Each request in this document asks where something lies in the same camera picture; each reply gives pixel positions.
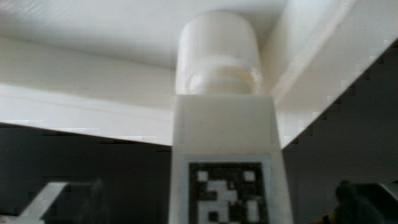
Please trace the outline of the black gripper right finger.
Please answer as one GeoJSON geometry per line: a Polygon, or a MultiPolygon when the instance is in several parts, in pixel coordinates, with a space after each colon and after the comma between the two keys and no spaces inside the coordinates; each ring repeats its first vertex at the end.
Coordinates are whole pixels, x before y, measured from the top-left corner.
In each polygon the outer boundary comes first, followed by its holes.
{"type": "Polygon", "coordinates": [[[340,182],[337,224],[398,224],[398,180],[388,184],[340,182]]]}

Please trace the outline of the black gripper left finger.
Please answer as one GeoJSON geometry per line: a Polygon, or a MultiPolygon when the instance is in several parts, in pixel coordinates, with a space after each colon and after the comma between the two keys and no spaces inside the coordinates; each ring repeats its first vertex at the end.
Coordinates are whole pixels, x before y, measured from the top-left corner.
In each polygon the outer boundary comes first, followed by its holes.
{"type": "Polygon", "coordinates": [[[107,224],[104,182],[51,182],[22,213],[0,214],[0,224],[107,224]]]}

